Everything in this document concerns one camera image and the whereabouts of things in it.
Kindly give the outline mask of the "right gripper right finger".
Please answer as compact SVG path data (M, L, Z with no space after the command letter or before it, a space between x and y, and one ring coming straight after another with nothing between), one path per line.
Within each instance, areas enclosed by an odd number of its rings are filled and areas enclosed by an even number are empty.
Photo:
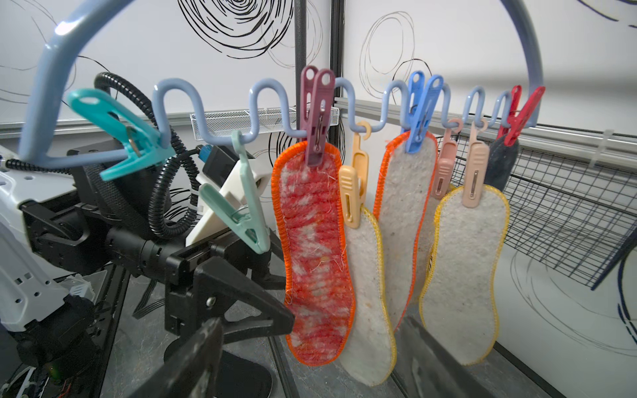
M413 317L398 328L396 382L407 397L491 397L493 394Z

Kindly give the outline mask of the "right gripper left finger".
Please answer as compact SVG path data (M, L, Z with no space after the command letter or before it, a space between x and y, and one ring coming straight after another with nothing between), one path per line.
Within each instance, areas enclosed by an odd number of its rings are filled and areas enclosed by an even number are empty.
M222 320L211 318L132 397L216 396L223 344Z

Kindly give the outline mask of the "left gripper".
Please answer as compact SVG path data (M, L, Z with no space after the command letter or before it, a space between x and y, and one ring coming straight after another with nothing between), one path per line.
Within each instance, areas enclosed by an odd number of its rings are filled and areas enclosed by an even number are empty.
M266 292L285 289L285 276L270 273L272 254L283 259L280 238L270 228L270 250L257 254L230 230L194 245L181 236L146 240L75 198L29 200L19 209L31 249L47 263L81 275L113 264L164 285L169 333L190 337L210 319L221 323L224 343L292 332L295 316ZM237 302L260 314L227 320Z

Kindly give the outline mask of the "black foam insole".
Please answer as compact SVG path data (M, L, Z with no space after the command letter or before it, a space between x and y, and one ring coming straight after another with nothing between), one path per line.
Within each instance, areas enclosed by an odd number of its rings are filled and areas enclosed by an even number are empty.
M169 345L165 363L187 340L182 337ZM269 397L272 388L272 376L264 366L222 350L215 397Z

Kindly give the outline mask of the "red orange-edged insole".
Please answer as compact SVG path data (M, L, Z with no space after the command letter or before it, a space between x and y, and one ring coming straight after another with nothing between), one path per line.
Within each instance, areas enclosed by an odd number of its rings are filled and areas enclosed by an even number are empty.
M285 262L284 303L295 317L286 341L300 363L323 366L346 345L356 299L338 189L341 155L327 144L320 165L310 167L307 147L300 142L276 159L271 193Z

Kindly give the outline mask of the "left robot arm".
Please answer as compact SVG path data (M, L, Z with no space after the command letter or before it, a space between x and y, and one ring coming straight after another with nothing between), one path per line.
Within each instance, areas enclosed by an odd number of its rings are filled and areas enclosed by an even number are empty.
M46 368L63 384L64 397L99 395L130 277L142 275L164 285L165 327L177 336L167 354L211 318L224 321L225 343L292 330L293 314L273 296L284 288L285 278L270 273L270 252L254 252L228 228L190 244L186 235L197 213L189 209L176 222L166 218L179 169L190 180L190 202L196 202L200 187L193 158L202 148L189 150L178 136L171 145L174 156L122 182L102 181L102 165L51 168L6 162L10 169L38 177L65 174L74 179L68 193L18 203L28 249L74 274L108 272L106 292L97 303L65 295L61 308L15 333L21 359ZM238 302L255 308L257 315L226 320Z

